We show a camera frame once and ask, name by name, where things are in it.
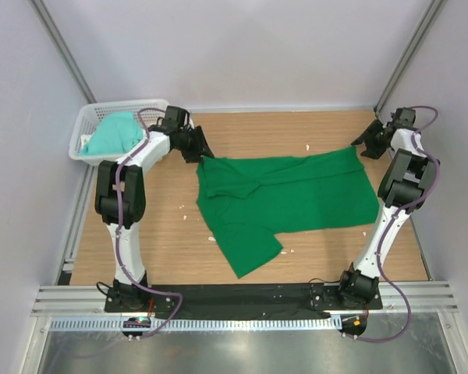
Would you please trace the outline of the green t shirt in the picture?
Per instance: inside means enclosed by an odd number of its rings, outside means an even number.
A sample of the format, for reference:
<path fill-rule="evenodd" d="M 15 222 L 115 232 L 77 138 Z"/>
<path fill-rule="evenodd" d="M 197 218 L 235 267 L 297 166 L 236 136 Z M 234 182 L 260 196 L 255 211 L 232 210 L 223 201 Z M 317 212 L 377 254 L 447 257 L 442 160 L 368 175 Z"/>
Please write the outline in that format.
<path fill-rule="evenodd" d="M 376 193 L 353 147 L 306 157 L 205 157 L 197 205 L 236 277 L 272 261 L 281 233 L 375 222 Z"/>

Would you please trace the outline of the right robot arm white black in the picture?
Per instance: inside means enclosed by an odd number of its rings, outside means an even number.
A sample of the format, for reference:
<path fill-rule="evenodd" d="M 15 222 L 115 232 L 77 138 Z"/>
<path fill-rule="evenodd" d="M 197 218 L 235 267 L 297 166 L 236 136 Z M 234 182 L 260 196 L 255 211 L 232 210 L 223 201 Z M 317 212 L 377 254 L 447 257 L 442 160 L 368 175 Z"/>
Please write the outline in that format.
<path fill-rule="evenodd" d="M 378 187 L 378 217 L 364 250 L 342 273 L 336 288 L 344 308 L 366 307 L 379 298 L 384 262 L 402 226 L 420 209 L 440 177 L 440 161 L 421 144 L 422 132 L 439 116 L 427 105 L 398 108 L 387 123 L 375 119 L 352 144 L 363 144 L 363 156 L 378 159 L 387 150 L 394 156 Z"/>

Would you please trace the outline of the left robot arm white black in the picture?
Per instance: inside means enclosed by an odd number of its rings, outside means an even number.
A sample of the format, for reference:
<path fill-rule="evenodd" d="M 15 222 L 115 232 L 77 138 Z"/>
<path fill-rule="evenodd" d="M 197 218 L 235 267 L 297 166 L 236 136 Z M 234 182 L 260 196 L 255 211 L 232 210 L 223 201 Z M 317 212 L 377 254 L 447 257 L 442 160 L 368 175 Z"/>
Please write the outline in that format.
<path fill-rule="evenodd" d="M 136 113 L 142 139 L 114 161 L 102 161 L 97 170 L 95 210 L 112 239 L 116 268 L 112 286 L 106 291 L 106 312 L 142 312 L 154 297 L 177 298 L 176 292 L 158 291 L 147 282 L 140 253 L 140 222 L 146 209 L 145 174 L 172 150 L 185 162 L 200 163 L 213 157 L 203 129 L 194 126 L 185 108 L 169 105 L 153 125 Z"/>

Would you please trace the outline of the teal t shirt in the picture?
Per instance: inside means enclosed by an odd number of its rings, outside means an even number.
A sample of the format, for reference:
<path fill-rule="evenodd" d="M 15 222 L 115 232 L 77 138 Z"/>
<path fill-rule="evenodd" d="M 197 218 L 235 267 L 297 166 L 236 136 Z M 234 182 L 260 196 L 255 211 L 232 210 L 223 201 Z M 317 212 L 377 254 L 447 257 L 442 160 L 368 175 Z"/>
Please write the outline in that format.
<path fill-rule="evenodd" d="M 142 126 L 132 112 L 112 113 L 101 120 L 90 142 L 82 148 L 79 155 L 125 154 L 130 152 L 143 137 Z"/>

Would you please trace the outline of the white t shirt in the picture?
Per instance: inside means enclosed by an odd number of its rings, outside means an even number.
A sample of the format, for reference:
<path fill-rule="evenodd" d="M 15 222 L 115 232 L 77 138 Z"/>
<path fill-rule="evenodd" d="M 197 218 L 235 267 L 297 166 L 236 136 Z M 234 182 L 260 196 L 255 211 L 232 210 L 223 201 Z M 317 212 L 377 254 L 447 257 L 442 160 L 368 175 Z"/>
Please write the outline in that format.
<path fill-rule="evenodd" d="M 80 145 L 81 147 L 85 147 L 89 142 L 90 138 L 92 137 L 91 134 L 83 134 L 80 136 Z"/>

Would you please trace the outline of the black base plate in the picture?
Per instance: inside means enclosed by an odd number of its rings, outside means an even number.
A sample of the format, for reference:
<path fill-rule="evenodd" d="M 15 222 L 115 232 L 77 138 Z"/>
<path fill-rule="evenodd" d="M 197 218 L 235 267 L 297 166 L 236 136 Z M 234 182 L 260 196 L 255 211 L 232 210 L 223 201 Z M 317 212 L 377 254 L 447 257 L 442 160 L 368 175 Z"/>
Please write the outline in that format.
<path fill-rule="evenodd" d="M 382 308 L 381 297 L 369 303 L 347 300 L 339 295 L 339 287 L 322 283 L 287 284 L 161 284 L 162 295 L 149 295 L 136 288 L 108 290 L 106 312 L 148 312 L 166 319 L 183 295 L 176 319 L 190 320 L 298 320 L 325 319 L 332 311 L 346 314 L 364 309 Z"/>

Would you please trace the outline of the aluminium frame rail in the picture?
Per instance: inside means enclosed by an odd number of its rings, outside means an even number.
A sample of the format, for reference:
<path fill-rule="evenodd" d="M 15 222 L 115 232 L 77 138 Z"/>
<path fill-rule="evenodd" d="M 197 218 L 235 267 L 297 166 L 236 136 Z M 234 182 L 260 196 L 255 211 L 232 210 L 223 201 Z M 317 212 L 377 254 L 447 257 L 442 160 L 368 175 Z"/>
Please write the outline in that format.
<path fill-rule="evenodd" d="M 458 309 L 444 281 L 407 281 L 378 285 L 369 302 L 345 300 L 337 284 L 161 284 L 153 297 L 158 318 L 175 307 L 178 319 L 255 320 L 313 319 L 325 313 L 455 312 Z M 120 304 L 94 286 L 43 286 L 33 316 L 82 316 L 145 312 L 145 306 Z"/>

